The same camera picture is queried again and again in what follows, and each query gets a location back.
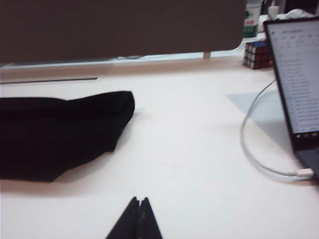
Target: black fabric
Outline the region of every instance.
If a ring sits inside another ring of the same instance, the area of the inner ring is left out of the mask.
[[[0,99],[0,179],[53,181],[114,151],[135,102],[131,92],[76,100]]]
[[[149,199],[133,197],[106,239],[162,239]]]

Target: laptop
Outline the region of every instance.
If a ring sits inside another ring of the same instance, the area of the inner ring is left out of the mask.
[[[319,17],[264,26],[294,154],[319,179]]]

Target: charging cable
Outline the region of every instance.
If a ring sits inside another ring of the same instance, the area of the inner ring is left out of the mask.
[[[252,153],[249,151],[247,145],[246,145],[246,142],[245,142],[245,125],[246,125],[246,122],[247,122],[247,119],[249,118],[249,116],[251,115],[251,113],[253,112],[253,109],[254,109],[254,106],[257,102],[257,100],[259,99],[259,97],[276,81],[276,79],[274,81],[272,81],[271,83],[269,83],[256,97],[255,99],[253,100],[242,124],[241,124],[241,127],[240,127],[240,143],[241,143],[241,146],[244,150],[244,153],[246,154],[247,158],[258,168],[260,169],[263,169],[263,170],[266,170],[270,173],[273,173],[275,175],[281,175],[281,176],[286,176],[286,177],[289,177],[293,180],[309,180],[309,179],[312,179],[313,175],[314,175],[314,172],[312,169],[310,168],[305,168],[305,169],[297,169],[295,171],[292,171],[292,172],[283,172],[283,171],[280,171],[280,170],[276,170],[276,169],[273,169],[273,168],[270,168],[264,164],[262,164],[261,162],[259,162],[256,157],[254,155],[252,155]]]

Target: bottle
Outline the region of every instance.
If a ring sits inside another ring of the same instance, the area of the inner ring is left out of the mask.
[[[247,0],[244,21],[244,37],[257,36],[259,15],[263,0]]]

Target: black cloth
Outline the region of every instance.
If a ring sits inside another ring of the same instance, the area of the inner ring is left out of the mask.
[[[76,100],[0,99],[0,179],[53,181],[114,151],[135,102],[131,92]]]

